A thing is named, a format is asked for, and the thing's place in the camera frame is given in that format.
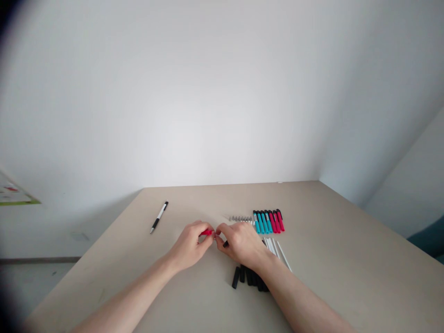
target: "white wall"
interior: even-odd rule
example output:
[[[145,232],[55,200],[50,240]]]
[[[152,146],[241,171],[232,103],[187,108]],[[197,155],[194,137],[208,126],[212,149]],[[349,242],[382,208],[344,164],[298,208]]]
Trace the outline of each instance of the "white wall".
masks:
[[[443,1],[387,1],[340,106],[324,184],[365,206],[444,104],[443,55]]]
[[[404,237],[444,214],[444,109],[385,179],[365,210]]]
[[[145,186],[322,174],[359,201],[367,183],[332,179],[382,174],[442,105],[443,22],[438,0],[28,4],[4,45],[0,165],[43,204],[0,209],[1,255],[82,255]],[[381,165],[341,167],[341,121],[373,112]]]

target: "red marker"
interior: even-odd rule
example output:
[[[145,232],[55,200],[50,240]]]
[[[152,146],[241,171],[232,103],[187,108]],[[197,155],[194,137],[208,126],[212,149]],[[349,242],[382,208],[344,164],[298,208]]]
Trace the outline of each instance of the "red marker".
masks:
[[[276,210],[276,212],[277,212],[277,215],[278,215],[277,219],[279,220],[279,224],[281,225],[281,230],[285,231],[284,222],[283,222],[281,211],[280,210]]]
[[[211,235],[211,234],[213,234],[213,231],[211,231],[210,229],[206,229],[204,232],[202,232],[199,236],[203,236],[203,235],[206,235],[206,236],[209,236],[209,235]]]
[[[278,216],[277,216],[277,215],[278,215],[278,214],[277,214],[276,211],[274,210],[274,211],[273,211],[273,217],[274,217],[274,221],[275,221],[275,224],[276,224],[276,230],[277,230],[277,233],[280,234],[280,233],[281,233],[281,227],[279,226]]]
[[[271,211],[271,210],[266,210],[265,212],[267,212],[267,213],[268,213],[268,216],[270,217],[270,222],[271,222],[271,227],[273,228],[273,232],[274,232],[275,234],[277,234],[277,233],[278,233],[278,230],[276,229],[276,224],[275,224],[275,222],[274,222],[274,218],[273,218],[273,213],[272,213],[272,211]]]

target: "person's right hand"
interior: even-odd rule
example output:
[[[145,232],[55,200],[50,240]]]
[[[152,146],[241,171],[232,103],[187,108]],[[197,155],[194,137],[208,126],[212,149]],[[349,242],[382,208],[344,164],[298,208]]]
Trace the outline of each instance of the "person's right hand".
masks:
[[[228,240],[227,247],[223,247],[224,241],[219,237],[221,232]],[[230,226],[225,223],[220,224],[216,229],[216,242],[219,251],[253,270],[263,262],[264,256],[271,254],[253,226],[246,222]]]

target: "beige table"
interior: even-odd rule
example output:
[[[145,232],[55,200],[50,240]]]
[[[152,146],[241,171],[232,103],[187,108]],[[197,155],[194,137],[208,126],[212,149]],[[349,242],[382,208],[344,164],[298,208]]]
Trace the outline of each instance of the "beige table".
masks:
[[[169,200],[156,231],[152,223]],[[296,274],[360,332],[444,332],[444,265],[320,182],[146,188],[31,314],[67,332],[162,256],[196,219],[280,208]],[[137,332],[289,332],[270,293],[239,283],[213,244],[165,287]]]

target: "pen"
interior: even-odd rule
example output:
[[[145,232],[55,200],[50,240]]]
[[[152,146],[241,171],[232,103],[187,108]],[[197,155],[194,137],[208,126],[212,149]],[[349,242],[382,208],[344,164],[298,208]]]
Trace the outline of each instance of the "pen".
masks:
[[[265,233],[269,234],[270,231],[268,230],[268,224],[267,224],[267,220],[265,219],[265,215],[264,215],[263,210],[260,211],[260,216],[262,216],[262,222],[264,223]]]
[[[264,214],[265,214],[265,219],[267,220],[268,232],[269,232],[270,234],[272,234],[274,231],[273,231],[273,228],[271,227],[270,219],[268,218],[268,211],[266,210],[266,211],[264,212]]]
[[[271,210],[266,210],[265,213],[267,213],[270,216],[271,227],[273,228],[273,232],[277,234],[278,230],[276,229],[276,224],[273,219],[273,212]]]
[[[255,210],[253,210],[253,215],[254,215],[254,224],[256,224],[256,232],[258,234],[260,234],[260,226],[259,226],[258,216],[256,215]]]
[[[273,211],[273,216],[274,216],[274,221],[276,223],[276,230],[277,230],[277,233],[280,234],[281,233],[281,227],[279,226],[279,221],[278,221],[278,216],[277,215],[278,215],[277,212],[274,210]]]
[[[276,212],[277,212],[277,219],[279,220],[279,224],[281,225],[281,230],[282,231],[285,231],[285,228],[284,228],[284,219],[282,218],[282,213],[281,213],[281,211],[280,210],[276,210]]]
[[[258,219],[259,219],[260,233],[265,234],[264,224],[262,223],[262,219],[260,218],[260,211],[256,211],[256,213],[257,213]]]
[[[152,234],[154,229],[156,229],[156,226],[157,226],[157,223],[159,223],[160,217],[162,216],[162,214],[165,211],[165,209],[167,209],[167,205],[168,205],[168,200],[165,201],[165,203],[163,204],[163,207],[160,210],[160,213],[159,213],[159,215],[156,218],[156,222],[154,222],[153,227],[151,228],[151,231],[149,232],[150,234]]]

